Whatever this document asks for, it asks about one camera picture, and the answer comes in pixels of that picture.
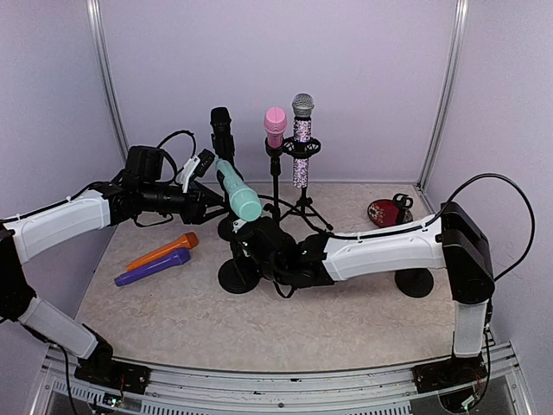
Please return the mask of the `orange toy microphone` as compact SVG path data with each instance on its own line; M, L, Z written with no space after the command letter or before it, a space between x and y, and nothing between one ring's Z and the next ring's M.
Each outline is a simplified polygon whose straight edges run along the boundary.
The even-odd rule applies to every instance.
M175 249L186 248L190 250L195 248L198 244L199 244L199 239L196 233L194 232L184 233L174 241L169 242L168 244L161 246L155 249L154 251L148 252L143 256L139 257L138 259L133 260L125 267L125 270L133 271L140 266L147 265L152 261L155 261L157 259L164 257L165 255L170 254Z

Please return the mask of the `short black microphone stand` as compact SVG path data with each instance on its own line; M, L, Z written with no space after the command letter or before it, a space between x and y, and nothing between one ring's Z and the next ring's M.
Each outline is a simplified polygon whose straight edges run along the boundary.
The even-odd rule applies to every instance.
M413 221L413 216L410 209L413 206L413 199L407 194L395 194L392 198L393 206L397 209L395 219L396 225L403 225Z

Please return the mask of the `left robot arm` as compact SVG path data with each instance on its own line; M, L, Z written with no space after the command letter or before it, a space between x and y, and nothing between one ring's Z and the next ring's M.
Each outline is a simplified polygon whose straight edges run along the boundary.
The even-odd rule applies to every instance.
M1 221L1 319L20 323L43 342L78 360L76 378L111 388L126 388L148 369L119 363L98 333L38 297L22 266L33 257L81 234L137 221L144 212L164 222L178 215L200 225L226 212L221 195L199 183L216 156L194 150L182 168L161 144L132 146L125 166L106 182L92 182L77 194Z

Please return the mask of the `mint green toy microphone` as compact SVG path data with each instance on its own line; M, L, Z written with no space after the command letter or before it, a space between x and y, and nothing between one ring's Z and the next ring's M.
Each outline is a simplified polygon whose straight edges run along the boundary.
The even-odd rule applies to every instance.
M257 193L247 186L235 168L226 160L216 162L218 177L222 178L223 189L228 194L231 210L247 222L257 220L263 211Z

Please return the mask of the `purple toy microphone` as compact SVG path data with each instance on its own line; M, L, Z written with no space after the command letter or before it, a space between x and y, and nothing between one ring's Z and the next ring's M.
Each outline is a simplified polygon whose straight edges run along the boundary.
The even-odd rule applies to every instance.
M117 287L132 284L140 279L164 271L168 268L184 265L190 259L191 255L187 248L178 248L146 265L138 266L136 269L119 275L114 279L114 283Z

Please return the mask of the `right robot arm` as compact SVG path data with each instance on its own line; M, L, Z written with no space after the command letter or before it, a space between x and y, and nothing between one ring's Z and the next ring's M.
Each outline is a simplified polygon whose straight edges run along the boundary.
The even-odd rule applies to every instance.
M292 291L392 271L400 291L424 297L432 290L431 270L444 269L454 301L452 355L417 365L419 393L489 380L491 357L485 330L493 311L498 277L489 241L453 200L421 220L365 233L334 234L315 229L302 242L263 214L260 198L239 176L223 180L230 207L232 259L219 268L219 284L233 294L253 290L265 278Z

